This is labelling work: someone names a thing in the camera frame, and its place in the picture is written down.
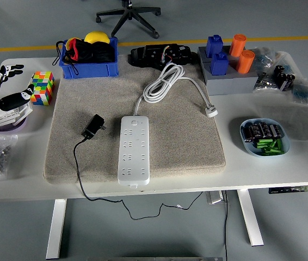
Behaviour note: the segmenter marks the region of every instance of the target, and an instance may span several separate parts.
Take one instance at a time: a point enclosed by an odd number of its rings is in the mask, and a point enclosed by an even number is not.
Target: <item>colorful cube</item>
[[[35,72],[30,83],[34,84],[34,92],[30,100],[35,105],[49,105],[55,88],[52,72]]]

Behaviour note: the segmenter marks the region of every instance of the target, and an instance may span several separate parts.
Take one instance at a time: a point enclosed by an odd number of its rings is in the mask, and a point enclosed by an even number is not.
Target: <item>power strip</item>
[[[131,188],[149,183],[149,119],[146,116],[121,119],[118,182]]]

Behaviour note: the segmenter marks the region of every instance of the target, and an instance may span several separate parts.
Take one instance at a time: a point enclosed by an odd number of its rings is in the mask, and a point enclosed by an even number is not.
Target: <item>blue plastic bin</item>
[[[115,77],[119,75],[118,70],[118,39],[110,38],[111,46],[115,51],[115,62],[113,63],[99,63],[99,64],[74,64],[74,67],[78,70],[79,74],[76,75],[72,65],[65,64],[62,58],[66,52],[66,46],[63,45],[61,50],[61,56],[59,66],[63,70],[63,78],[65,79],[78,79],[78,78],[92,78],[92,77]]]

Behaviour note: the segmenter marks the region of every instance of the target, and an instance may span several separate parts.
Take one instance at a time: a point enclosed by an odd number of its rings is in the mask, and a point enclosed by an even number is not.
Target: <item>power cord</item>
[[[218,112],[215,106],[208,101],[201,87],[197,84],[195,80],[188,77],[183,77],[184,73],[185,71],[183,66],[176,65],[174,63],[168,63],[161,72],[159,78],[156,81],[147,85],[147,87],[144,89],[143,95],[138,99],[133,115],[134,116],[138,115],[138,108],[142,98],[149,103],[159,102],[166,96],[166,94],[169,92],[169,90],[175,84],[176,81],[180,79],[185,79],[191,81],[199,90],[202,98],[206,103],[205,112],[207,117],[216,116]]]
[[[226,222],[228,220],[228,195],[226,193],[226,190],[224,191],[225,193],[225,204],[226,204],[226,210],[225,210],[225,220],[224,220],[224,247],[225,247],[225,260],[228,261],[228,252],[226,248]]]
[[[78,160],[77,160],[77,156],[76,156],[76,149],[77,147],[81,144],[81,143],[84,143],[86,142],[87,140],[91,139],[90,136],[86,136],[82,141],[78,142],[74,149],[73,149],[73,155],[74,155],[74,159],[76,161],[76,166],[77,166],[77,176],[78,176],[78,180],[79,180],[79,184],[80,184],[80,187],[82,189],[82,192],[83,192],[83,195],[86,199],[88,199],[89,201],[97,201],[97,200],[102,200],[102,201],[107,201],[107,202],[111,202],[111,203],[122,203],[122,205],[126,208],[130,218],[132,220],[141,220],[141,219],[147,219],[147,218],[156,218],[160,215],[161,213],[161,209],[162,207],[167,207],[167,208],[178,208],[178,209],[182,209],[182,210],[188,210],[192,205],[193,203],[201,196],[202,192],[192,201],[192,203],[189,205],[188,208],[183,208],[181,207],[180,205],[176,205],[176,206],[170,206],[170,205],[166,205],[164,203],[161,204],[160,208],[159,208],[159,213],[155,216],[144,216],[144,217],[139,217],[139,218],[134,218],[129,210],[129,208],[125,205],[125,202],[123,200],[108,200],[106,198],[101,198],[101,197],[97,197],[97,198],[90,198],[86,193],[85,193],[85,190],[83,188],[83,183],[82,183],[82,180],[81,180],[81,177],[80,177],[80,172],[79,172],[79,165],[78,165]]]

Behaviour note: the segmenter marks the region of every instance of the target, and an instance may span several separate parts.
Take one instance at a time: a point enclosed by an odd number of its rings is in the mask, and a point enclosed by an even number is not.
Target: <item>gray floor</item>
[[[145,17],[160,41],[308,35],[308,1],[134,0],[159,6],[162,15]],[[119,8],[119,0],[0,0],[0,48],[53,46],[58,40],[82,38],[93,30],[110,35],[118,17],[95,23],[95,13]],[[127,21],[119,42],[155,41],[146,29]],[[187,44],[192,51],[201,44]],[[291,54],[308,78],[308,40],[248,42],[247,48],[272,47]],[[127,54],[135,43],[120,47]],[[8,58],[54,57],[54,49],[2,51]],[[308,192],[269,195],[251,190],[264,246],[251,247],[235,191],[229,191],[227,249],[229,260],[308,260]],[[187,207],[197,193],[122,197],[135,217],[155,215],[162,202]],[[0,202],[0,260],[44,260],[53,201]],[[68,200],[61,259],[88,257],[224,257],[225,205],[209,206],[203,194],[188,211],[163,208],[159,217],[132,221],[120,204]]]

